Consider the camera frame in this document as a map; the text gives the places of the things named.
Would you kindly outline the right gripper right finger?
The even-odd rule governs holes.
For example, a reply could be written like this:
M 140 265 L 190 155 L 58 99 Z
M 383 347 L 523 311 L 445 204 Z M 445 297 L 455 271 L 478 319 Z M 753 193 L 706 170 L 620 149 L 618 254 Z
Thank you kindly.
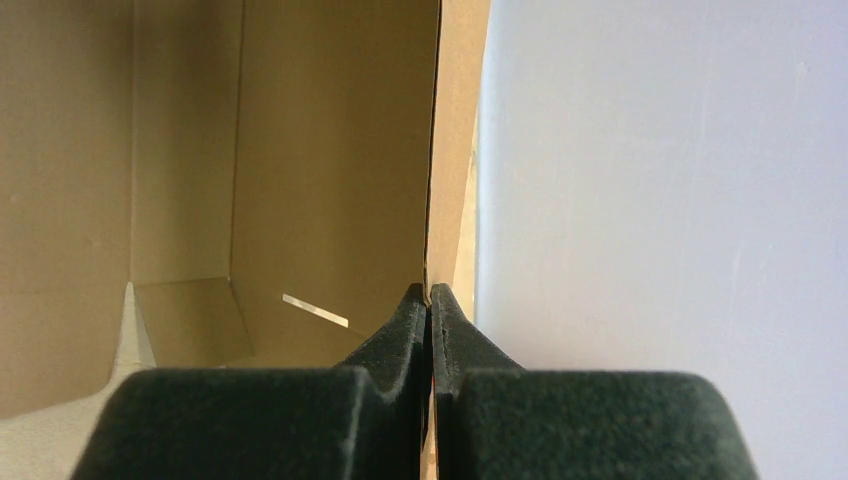
M 754 479 L 718 389 L 688 373 L 522 367 L 430 294 L 442 479 Z

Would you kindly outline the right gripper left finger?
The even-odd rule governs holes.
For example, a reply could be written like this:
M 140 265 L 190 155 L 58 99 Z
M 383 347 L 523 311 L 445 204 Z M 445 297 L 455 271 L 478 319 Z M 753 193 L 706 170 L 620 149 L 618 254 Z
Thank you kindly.
M 76 479 L 415 479 L 427 429 L 427 307 L 329 368 L 148 369 L 111 395 Z

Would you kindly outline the brown cardboard box sheet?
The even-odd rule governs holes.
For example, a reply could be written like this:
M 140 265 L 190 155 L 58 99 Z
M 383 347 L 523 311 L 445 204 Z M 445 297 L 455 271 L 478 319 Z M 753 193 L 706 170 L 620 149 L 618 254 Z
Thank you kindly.
M 489 1 L 5 1 L 1 475 L 136 372 L 329 368 L 450 282 Z

